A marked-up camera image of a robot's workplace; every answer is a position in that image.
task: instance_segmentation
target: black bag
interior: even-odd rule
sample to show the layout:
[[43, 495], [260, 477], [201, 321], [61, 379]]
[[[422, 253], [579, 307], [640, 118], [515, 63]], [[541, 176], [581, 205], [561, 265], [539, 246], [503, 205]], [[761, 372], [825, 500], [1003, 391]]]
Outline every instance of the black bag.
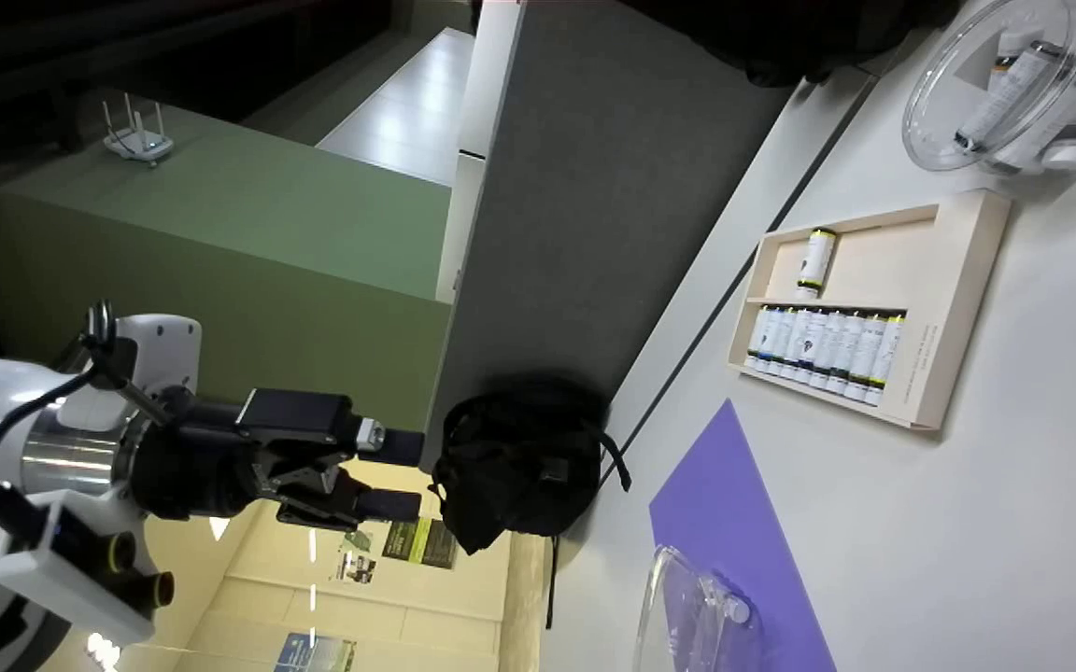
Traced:
[[602, 449], [629, 489], [604, 414], [602, 391], [558, 375], [500, 379], [450, 408], [428, 489], [454, 540], [479, 552], [500, 531], [563, 532], [602, 484]]
[[895, 49], [915, 26], [941, 26], [965, 0], [622, 0], [683, 31], [752, 80], [820, 80], [832, 67]]

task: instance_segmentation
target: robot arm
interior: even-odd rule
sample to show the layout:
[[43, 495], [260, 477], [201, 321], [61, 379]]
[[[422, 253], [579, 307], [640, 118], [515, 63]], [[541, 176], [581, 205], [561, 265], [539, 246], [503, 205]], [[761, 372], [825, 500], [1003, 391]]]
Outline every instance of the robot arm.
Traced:
[[[351, 398], [252, 389], [238, 411], [193, 398], [201, 327], [186, 316], [89, 312], [89, 360], [64, 375], [0, 360], [0, 622], [8, 603], [130, 645], [174, 582], [142, 546], [142, 518], [238, 513], [280, 500], [280, 522], [351, 531], [413, 518], [417, 494], [355, 481], [351, 455], [417, 462], [422, 438], [360, 416]], [[16, 627], [0, 666], [41, 632]]]

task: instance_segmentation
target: clear plastic container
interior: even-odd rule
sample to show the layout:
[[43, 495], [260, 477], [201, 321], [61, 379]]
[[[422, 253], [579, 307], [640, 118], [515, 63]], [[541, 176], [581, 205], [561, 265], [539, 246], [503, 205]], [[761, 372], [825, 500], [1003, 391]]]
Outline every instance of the clear plastic container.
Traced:
[[[996, 58], [1008, 39], [1027, 38], [1008, 72]], [[903, 145], [915, 165], [931, 172], [956, 172], [985, 159], [1015, 141], [1076, 75], [1076, 0], [991, 0], [983, 9], [961, 17], [934, 57], [921, 63], [915, 93], [903, 111]]]
[[754, 672], [761, 627], [743, 594], [656, 547], [640, 622], [636, 672]]

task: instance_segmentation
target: gray panel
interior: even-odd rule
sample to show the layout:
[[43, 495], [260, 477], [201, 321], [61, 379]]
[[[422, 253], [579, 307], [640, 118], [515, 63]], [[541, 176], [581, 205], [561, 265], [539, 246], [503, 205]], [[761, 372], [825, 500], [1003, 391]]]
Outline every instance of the gray panel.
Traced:
[[632, 7], [529, 0], [424, 462], [493, 372], [616, 391], [780, 100]]

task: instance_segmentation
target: purple paper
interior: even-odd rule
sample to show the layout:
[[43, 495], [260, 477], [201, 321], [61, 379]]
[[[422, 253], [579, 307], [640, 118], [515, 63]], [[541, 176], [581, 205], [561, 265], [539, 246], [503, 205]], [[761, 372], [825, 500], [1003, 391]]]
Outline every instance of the purple paper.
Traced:
[[761, 619], [767, 672], [832, 672], [758, 462], [723, 404], [650, 500], [655, 540], [722, 574]]

